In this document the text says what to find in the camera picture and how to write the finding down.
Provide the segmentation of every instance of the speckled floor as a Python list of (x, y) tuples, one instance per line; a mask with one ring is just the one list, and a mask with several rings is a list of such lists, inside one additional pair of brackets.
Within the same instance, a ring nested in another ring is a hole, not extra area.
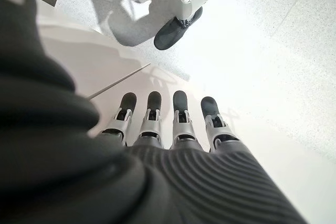
[(172, 17), (166, 0), (55, 7), (336, 162), (335, 0), (209, 0), (166, 51), (153, 46)]

